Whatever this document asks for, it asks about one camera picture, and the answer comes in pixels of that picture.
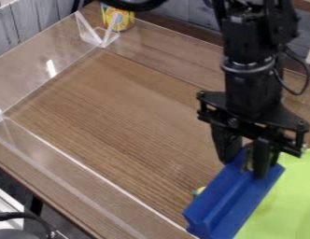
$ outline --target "transparent plastic wall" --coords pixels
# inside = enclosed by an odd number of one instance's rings
[[[96,237],[191,238],[189,192],[221,168],[195,94],[223,90],[223,50],[140,20],[115,32],[113,17],[88,7],[0,58],[0,166],[80,204]],[[310,120],[310,91],[285,102]]]

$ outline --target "yellow can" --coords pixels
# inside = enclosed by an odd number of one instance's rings
[[[123,32],[133,26],[135,13],[101,4],[101,15],[105,28],[109,26],[111,18],[115,13],[117,13],[117,19],[112,30],[116,32]]]

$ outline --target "blue object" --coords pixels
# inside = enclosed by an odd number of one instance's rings
[[[184,210],[187,231],[201,239],[232,239],[275,185],[284,168],[276,164],[264,179],[241,171],[247,149],[227,164]]]

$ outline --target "green cloth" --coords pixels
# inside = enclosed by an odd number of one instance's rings
[[[236,239],[310,239],[310,149],[301,159],[281,154],[280,165],[285,171]]]

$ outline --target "table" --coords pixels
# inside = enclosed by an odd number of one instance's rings
[[[73,23],[69,17],[0,65],[25,52],[28,64],[48,52],[71,61],[77,52],[65,51],[60,29]],[[37,41],[60,41],[63,50],[36,50]],[[223,167],[195,100],[201,87],[223,89],[220,58],[219,47],[140,22],[7,111],[13,147],[0,141],[0,167],[93,237],[191,238],[181,211]],[[36,69],[17,69],[29,76],[24,87],[35,84]],[[293,72],[287,78],[300,83]],[[285,102],[310,120],[310,91]]]

